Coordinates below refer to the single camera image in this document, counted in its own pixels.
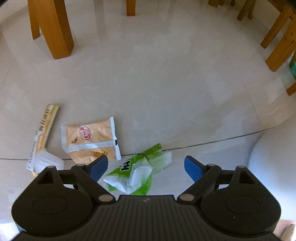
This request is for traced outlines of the beige snack packet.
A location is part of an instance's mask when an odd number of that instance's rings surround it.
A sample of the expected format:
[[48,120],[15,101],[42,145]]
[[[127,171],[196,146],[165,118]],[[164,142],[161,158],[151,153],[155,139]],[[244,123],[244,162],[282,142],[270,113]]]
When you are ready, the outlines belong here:
[[61,127],[62,149],[77,164],[89,164],[100,156],[121,160],[114,117],[94,123]]

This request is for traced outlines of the green white snack wrapper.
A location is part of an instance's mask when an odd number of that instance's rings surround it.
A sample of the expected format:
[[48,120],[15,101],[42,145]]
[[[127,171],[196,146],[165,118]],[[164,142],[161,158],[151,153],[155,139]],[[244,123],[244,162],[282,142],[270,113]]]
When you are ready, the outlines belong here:
[[163,151],[160,143],[138,153],[112,172],[103,181],[110,191],[127,195],[147,195],[152,176],[171,164],[171,151]]

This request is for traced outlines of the small white plastic cup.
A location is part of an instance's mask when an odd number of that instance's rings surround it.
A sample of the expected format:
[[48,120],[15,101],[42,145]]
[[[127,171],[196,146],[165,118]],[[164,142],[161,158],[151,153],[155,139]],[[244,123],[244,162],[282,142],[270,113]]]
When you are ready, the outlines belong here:
[[34,172],[41,173],[48,166],[55,166],[57,170],[64,169],[64,161],[48,152],[46,149],[40,150],[34,158]]

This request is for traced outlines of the long gold white wrapper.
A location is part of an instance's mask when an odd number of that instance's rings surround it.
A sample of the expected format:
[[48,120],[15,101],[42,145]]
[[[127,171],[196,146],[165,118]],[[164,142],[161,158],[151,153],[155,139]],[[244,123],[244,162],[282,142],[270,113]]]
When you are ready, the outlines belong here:
[[31,148],[29,159],[26,165],[26,168],[32,173],[34,177],[36,177],[38,174],[35,167],[37,153],[45,149],[49,133],[57,115],[58,108],[59,105],[57,103],[48,104],[46,106],[39,127],[35,133],[33,146]]

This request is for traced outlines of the white plastic trash bin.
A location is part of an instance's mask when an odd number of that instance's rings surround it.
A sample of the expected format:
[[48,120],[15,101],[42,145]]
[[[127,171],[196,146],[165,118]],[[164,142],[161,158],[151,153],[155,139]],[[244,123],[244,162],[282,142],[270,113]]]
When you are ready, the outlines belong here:
[[248,169],[279,202],[280,218],[295,221],[295,115],[264,132],[252,149]]

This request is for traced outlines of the green plastic case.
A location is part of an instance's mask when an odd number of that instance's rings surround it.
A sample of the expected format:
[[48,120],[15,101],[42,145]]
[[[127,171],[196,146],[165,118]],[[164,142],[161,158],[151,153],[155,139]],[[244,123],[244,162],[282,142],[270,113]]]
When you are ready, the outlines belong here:
[[290,71],[294,78],[296,79],[296,62],[293,63],[293,65],[290,67]]

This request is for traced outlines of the wooden chair right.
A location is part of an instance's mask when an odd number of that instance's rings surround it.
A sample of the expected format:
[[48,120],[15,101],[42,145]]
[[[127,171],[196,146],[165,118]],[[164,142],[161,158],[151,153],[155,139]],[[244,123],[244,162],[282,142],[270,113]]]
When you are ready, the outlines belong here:
[[[225,1],[208,1],[208,4],[217,8],[218,5],[224,5]],[[256,1],[245,1],[241,8],[237,20],[242,21],[245,16],[250,20],[252,19],[253,10]],[[290,55],[293,53],[289,67],[295,62],[295,1],[268,1],[279,12],[278,18],[275,20],[269,32],[266,34],[261,42],[261,46],[265,49],[277,36],[288,19],[292,21],[287,27],[281,40],[278,42],[272,53],[266,59],[266,64],[272,72],[276,72],[287,61]],[[289,96],[295,94],[295,83],[291,85],[287,90]]]

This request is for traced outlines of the wooden dining table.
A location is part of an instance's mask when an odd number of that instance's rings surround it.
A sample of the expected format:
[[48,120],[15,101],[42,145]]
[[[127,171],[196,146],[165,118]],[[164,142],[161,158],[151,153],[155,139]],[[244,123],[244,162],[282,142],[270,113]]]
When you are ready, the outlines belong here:
[[[74,48],[65,1],[27,1],[32,39],[44,36],[54,59],[69,57]],[[120,1],[126,8],[126,16],[135,16],[137,1]],[[104,3],[93,1],[99,43],[107,44]]]

